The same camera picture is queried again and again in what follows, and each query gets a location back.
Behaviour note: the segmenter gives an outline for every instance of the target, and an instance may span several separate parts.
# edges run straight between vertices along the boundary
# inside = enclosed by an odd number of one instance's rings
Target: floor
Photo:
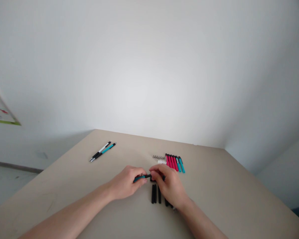
[[[36,176],[35,173],[0,167],[0,205]]]

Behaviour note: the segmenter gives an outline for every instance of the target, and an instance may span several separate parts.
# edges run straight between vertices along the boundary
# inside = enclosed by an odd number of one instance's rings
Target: metal spring
[[[157,158],[157,159],[165,159],[165,156],[153,155],[153,158]]]

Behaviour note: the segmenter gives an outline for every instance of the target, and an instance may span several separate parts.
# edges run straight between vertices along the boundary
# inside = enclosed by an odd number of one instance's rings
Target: baseboard
[[[29,168],[29,167],[25,167],[25,166],[4,163],[4,162],[0,162],[0,167],[11,168],[11,169],[21,170],[21,171],[26,171],[26,172],[30,172],[30,173],[36,173],[36,174],[39,174],[43,171],[43,169]]]

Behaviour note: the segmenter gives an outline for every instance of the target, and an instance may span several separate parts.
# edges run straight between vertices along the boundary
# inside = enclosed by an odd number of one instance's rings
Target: forearm
[[[75,239],[95,215],[111,200],[110,190],[107,184],[104,184],[85,197],[44,220],[19,239]]]
[[[227,238],[190,198],[178,210],[196,239]]]

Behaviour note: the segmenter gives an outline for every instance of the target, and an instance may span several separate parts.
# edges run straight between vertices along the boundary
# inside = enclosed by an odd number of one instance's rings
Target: beige table
[[[117,145],[89,163],[106,142]],[[299,238],[299,218],[223,149],[95,130],[0,206],[0,239],[31,227],[153,154],[180,155],[188,195],[229,238]],[[151,183],[107,205],[79,238],[191,238],[179,214],[151,204]]]

